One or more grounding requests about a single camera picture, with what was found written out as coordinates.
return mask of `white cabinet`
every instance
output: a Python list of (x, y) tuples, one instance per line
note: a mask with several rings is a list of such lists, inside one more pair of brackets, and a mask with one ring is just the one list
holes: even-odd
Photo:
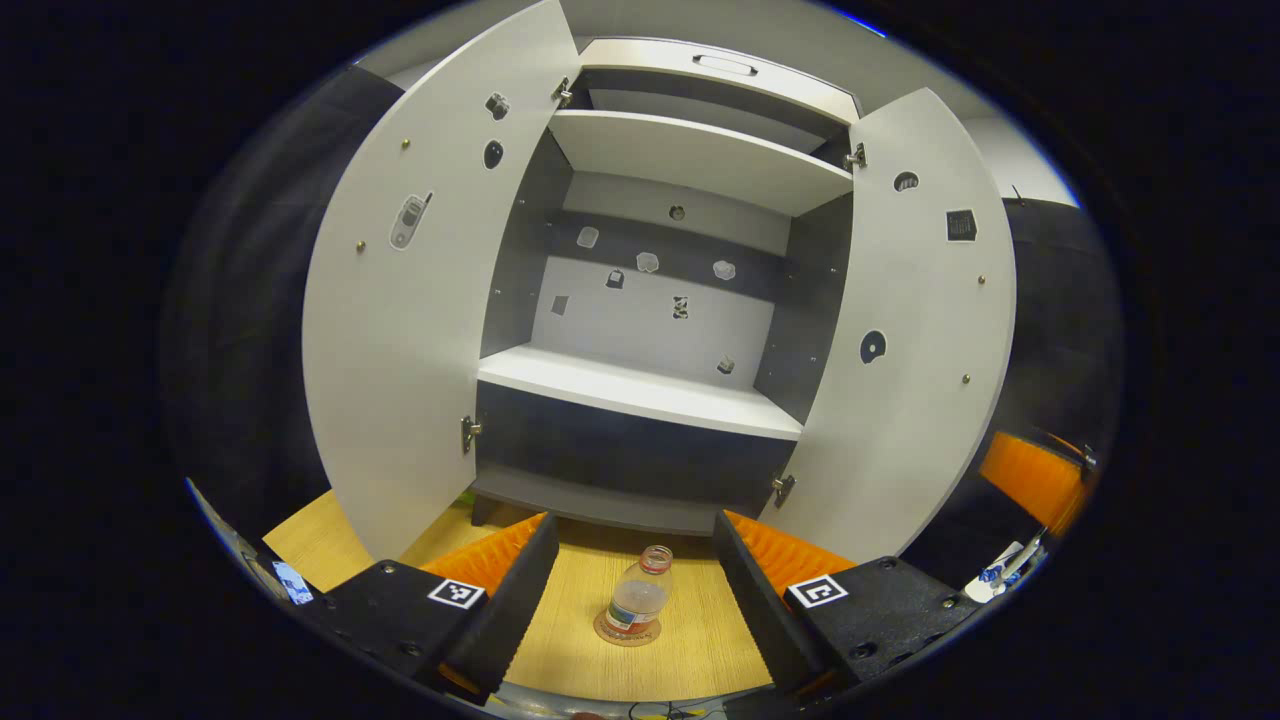
[[(617, 92), (628, 110), (593, 104)], [(769, 502), (861, 560), (901, 550), (973, 455), (1012, 304), (995, 184), (932, 92), (860, 119), (722, 49), (580, 56), (544, 0), (426, 73), (348, 167), (307, 279), (307, 402), (378, 557), (470, 486), (692, 534)], [(485, 427), (471, 450), (463, 416)]]

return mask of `bottle cap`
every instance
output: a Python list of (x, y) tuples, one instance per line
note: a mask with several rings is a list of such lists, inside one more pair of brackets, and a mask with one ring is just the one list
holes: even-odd
[(640, 553), (640, 569), (650, 575), (660, 575), (671, 568), (672, 552), (669, 547), (650, 544)]

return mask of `wooden floor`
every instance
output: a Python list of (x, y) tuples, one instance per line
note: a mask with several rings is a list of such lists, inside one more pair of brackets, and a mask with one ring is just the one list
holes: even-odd
[[(500, 506), (472, 528), (471, 507), (451, 506), (399, 560), (421, 565), (531, 512)], [(333, 492), (266, 536), (303, 578), (328, 592), (374, 562)], [(686, 700), (772, 682), (751, 639), (710, 538), (672, 537), (559, 520), (559, 555), (547, 589), (507, 671), (507, 682), (573, 697), (611, 701)], [(644, 647), (616, 647), (591, 620), (613, 584), (649, 544), (675, 552), (675, 588), (662, 611), (662, 635)]]

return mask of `bottle label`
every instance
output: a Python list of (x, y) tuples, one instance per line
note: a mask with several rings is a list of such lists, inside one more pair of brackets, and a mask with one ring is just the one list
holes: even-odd
[(604, 620), (611, 628), (627, 635), (644, 632), (655, 618), (657, 612), (631, 612), (620, 607), (617, 602), (611, 602), (609, 611), (604, 614)]

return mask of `door hinge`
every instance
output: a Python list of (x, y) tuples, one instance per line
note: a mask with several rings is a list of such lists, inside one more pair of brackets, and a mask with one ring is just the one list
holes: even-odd
[(472, 423), (471, 415), (462, 418), (462, 455), (471, 452), (471, 439), (480, 434), (484, 427), (480, 423)]
[(854, 172), (854, 165), (858, 165), (859, 168), (867, 167), (867, 149), (863, 147), (861, 142), (859, 142), (858, 146), (854, 147), (852, 155), (845, 155), (844, 165), (845, 169), (849, 172)]
[(787, 496), (791, 495), (791, 489), (796, 487), (795, 475), (787, 475), (785, 478), (773, 478), (773, 489), (777, 492), (777, 497), (773, 498), (774, 507), (782, 507), (782, 503), (787, 501)]
[(568, 77), (561, 81), (559, 86), (556, 87), (556, 92), (552, 92), (552, 100), (559, 100), (561, 108), (564, 108), (573, 100), (573, 94), (568, 91)]

